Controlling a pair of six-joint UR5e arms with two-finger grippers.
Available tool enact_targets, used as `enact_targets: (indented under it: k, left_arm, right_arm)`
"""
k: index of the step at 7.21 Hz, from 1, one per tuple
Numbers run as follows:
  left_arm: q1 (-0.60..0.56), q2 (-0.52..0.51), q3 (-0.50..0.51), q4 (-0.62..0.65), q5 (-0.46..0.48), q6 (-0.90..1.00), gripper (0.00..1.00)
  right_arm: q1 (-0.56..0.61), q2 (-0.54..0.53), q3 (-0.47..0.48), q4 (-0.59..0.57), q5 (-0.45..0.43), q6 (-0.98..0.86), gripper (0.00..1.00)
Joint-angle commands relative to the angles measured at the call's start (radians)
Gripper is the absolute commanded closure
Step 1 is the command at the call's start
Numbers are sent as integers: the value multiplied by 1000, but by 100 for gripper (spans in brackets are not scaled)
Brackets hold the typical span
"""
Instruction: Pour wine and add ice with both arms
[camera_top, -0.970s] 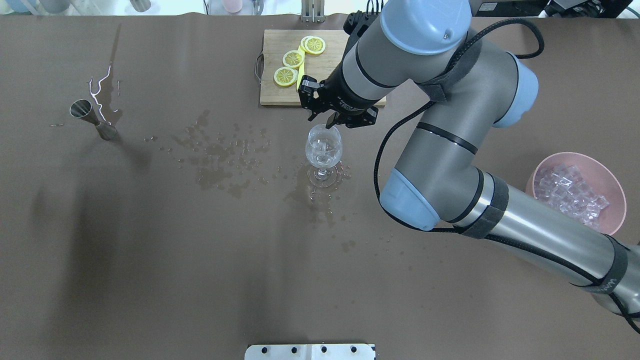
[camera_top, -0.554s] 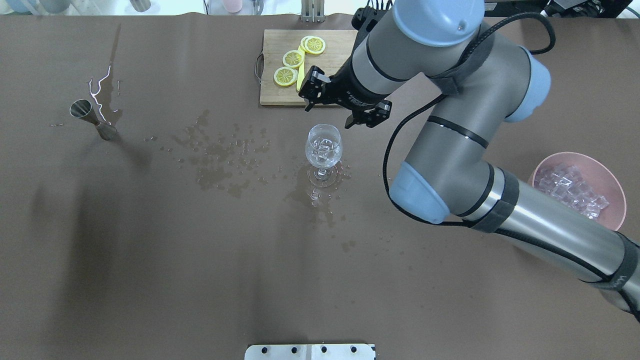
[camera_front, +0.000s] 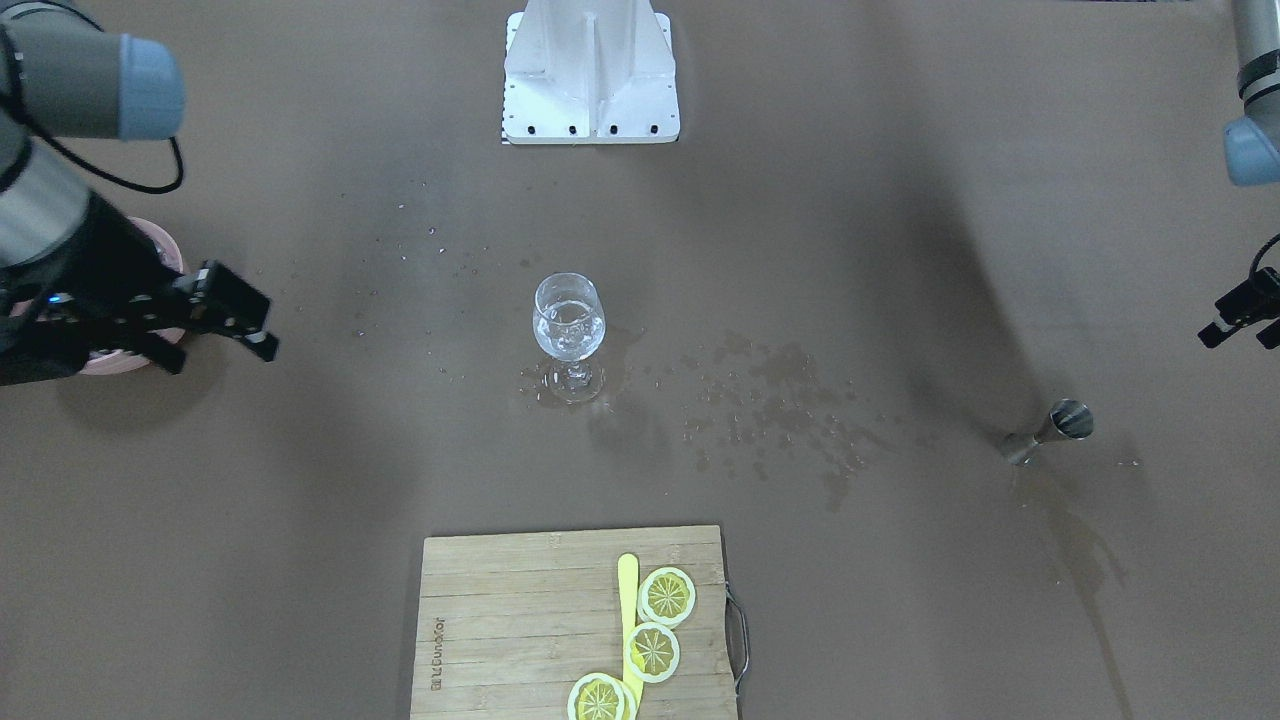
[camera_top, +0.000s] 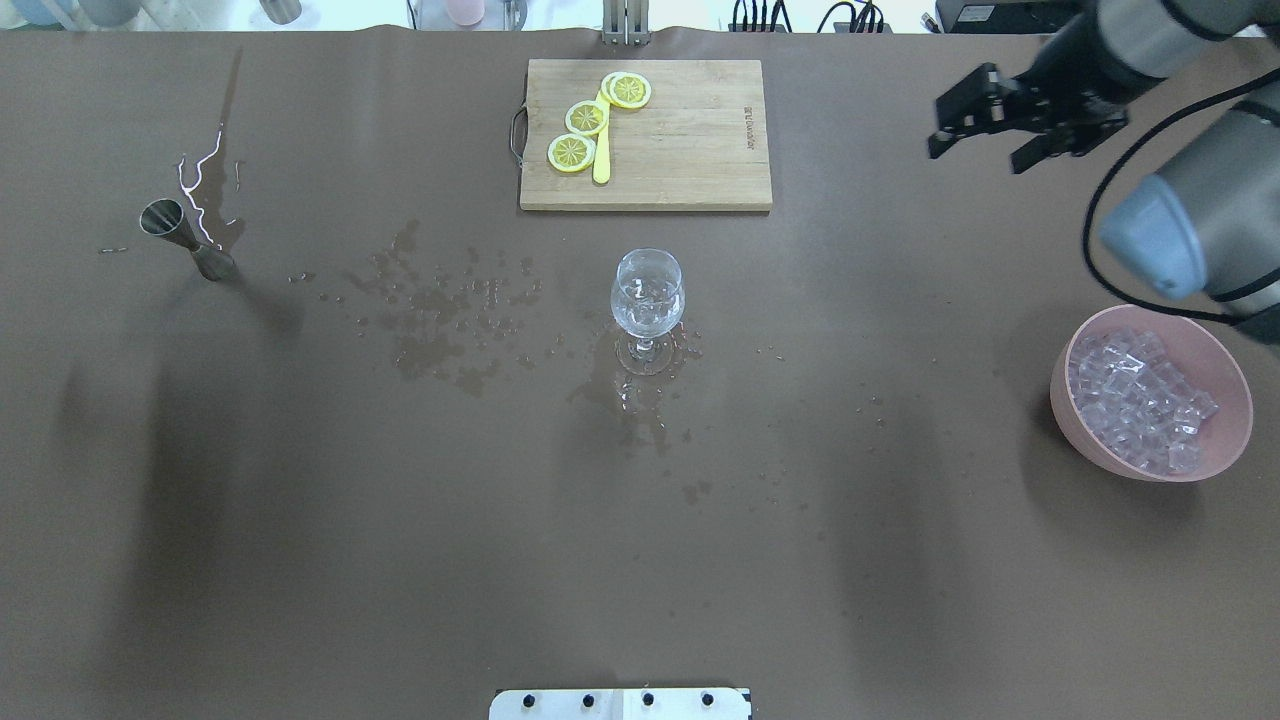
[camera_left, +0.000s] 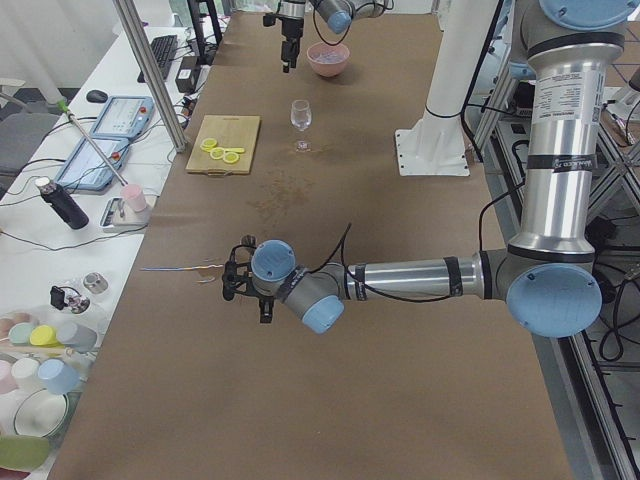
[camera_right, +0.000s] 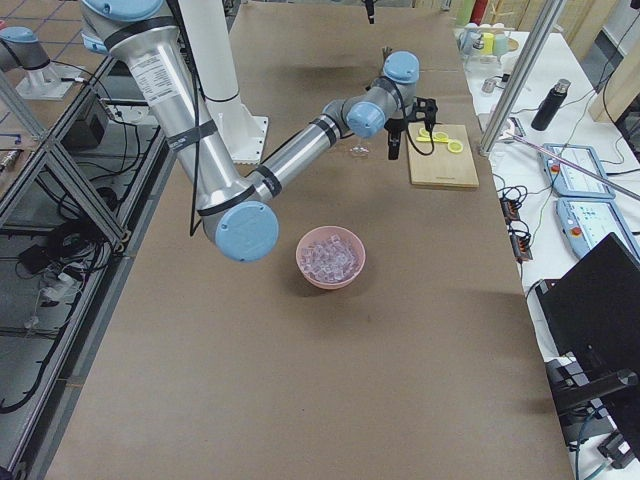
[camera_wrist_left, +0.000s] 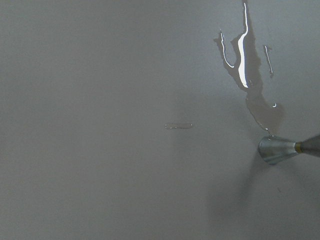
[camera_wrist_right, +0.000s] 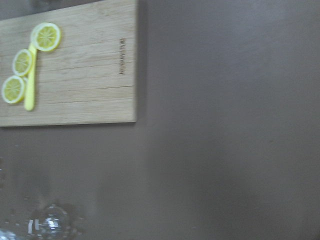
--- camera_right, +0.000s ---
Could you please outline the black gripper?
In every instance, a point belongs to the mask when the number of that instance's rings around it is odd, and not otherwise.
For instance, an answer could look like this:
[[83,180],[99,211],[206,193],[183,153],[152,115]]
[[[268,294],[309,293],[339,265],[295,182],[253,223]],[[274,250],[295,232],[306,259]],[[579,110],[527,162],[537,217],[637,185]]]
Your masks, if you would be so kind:
[[[370,24],[375,23],[375,1],[364,0],[367,19]],[[423,122],[424,128],[431,133],[437,123],[437,103],[433,98],[416,97],[411,108],[406,107],[400,112],[400,118],[386,121],[384,128],[388,132],[388,159],[397,160],[401,145],[401,132],[408,129],[410,123]]]

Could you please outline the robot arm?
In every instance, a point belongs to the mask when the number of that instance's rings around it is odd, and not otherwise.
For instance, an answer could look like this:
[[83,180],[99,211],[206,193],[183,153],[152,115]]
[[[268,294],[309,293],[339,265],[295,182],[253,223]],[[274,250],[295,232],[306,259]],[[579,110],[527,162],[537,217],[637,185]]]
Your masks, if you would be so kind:
[[391,53],[367,92],[334,100],[247,176],[236,170],[216,121],[198,89],[201,62],[187,66],[183,41],[193,53],[204,24],[177,1],[85,1],[85,24],[107,52],[125,63],[162,128],[170,149],[193,184],[192,211],[209,240],[228,258],[252,262],[276,245],[279,223],[267,201],[340,139],[389,133],[389,150],[416,112],[432,106],[416,96],[419,60]]

